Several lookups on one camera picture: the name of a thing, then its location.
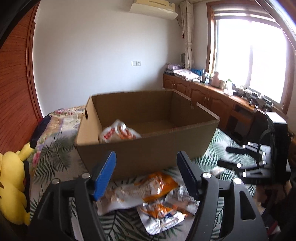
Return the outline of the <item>clear red snack packet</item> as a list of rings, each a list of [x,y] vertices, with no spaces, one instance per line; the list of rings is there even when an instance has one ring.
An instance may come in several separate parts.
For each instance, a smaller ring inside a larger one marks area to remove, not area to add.
[[[141,138],[141,135],[120,120],[116,120],[112,125],[105,128],[99,135],[101,143],[114,143],[124,140],[135,140]]]

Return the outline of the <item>wooden sideboard cabinet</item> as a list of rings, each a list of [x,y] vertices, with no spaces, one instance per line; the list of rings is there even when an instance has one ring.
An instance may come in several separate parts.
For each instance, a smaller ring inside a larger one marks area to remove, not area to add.
[[[228,96],[223,91],[199,82],[182,80],[173,75],[163,75],[163,88],[175,89],[190,97],[220,118],[218,128],[239,143],[256,142],[264,130],[267,120],[261,110],[243,98]]]

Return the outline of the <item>yellow plush toy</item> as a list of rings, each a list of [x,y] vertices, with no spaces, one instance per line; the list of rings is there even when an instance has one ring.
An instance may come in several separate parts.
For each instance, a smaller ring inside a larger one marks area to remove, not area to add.
[[[27,143],[20,151],[1,154],[1,213],[15,225],[29,225],[30,213],[26,211],[27,200],[24,161],[34,151]]]

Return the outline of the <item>pink bottle on cabinet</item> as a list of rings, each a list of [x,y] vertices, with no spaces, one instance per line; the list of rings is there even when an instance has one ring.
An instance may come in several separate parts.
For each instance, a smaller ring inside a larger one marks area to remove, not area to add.
[[[220,86],[220,79],[218,76],[219,76],[219,72],[215,71],[215,73],[212,77],[212,82],[211,82],[211,85],[216,88],[219,88],[219,86]]]

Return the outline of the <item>floral quilt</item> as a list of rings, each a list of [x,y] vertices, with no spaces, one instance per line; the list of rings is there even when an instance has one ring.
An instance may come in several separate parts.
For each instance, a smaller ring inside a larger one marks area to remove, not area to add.
[[[39,140],[45,140],[56,133],[77,131],[84,115],[84,105],[67,109],[61,108],[49,113],[41,120],[36,129]]]

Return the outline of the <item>brown cardboard box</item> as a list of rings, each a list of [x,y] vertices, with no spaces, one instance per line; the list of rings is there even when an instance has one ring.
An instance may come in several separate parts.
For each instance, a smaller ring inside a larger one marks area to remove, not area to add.
[[[104,143],[100,134],[116,120],[139,133],[135,140]],[[202,156],[219,116],[175,90],[117,92],[89,97],[75,146],[87,170],[116,153],[113,180],[150,174],[177,164],[179,151]]]

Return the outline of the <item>wooden wardrobe doors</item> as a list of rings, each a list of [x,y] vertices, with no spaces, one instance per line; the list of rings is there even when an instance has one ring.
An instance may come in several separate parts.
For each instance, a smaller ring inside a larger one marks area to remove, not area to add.
[[[33,74],[33,37],[39,3],[25,8],[1,46],[1,153],[28,143],[42,119]]]

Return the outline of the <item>patterned window curtain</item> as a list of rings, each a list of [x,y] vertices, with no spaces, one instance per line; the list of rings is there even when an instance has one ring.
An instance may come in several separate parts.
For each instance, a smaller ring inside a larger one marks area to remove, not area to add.
[[[185,41],[185,68],[191,69],[194,67],[193,58],[193,36],[194,36],[194,11],[193,4],[189,1],[180,3],[181,22]]]

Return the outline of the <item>white wall switch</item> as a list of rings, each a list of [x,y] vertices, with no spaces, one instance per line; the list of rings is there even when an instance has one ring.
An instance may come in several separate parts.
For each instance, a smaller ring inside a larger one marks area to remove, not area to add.
[[[141,66],[140,61],[132,61],[132,66]]]

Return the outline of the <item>white wall air conditioner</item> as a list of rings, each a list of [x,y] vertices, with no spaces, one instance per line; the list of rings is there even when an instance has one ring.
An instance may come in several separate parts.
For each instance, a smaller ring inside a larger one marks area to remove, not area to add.
[[[129,12],[167,20],[174,20],[178,16],[176,5],[164,0],[136,0]]]

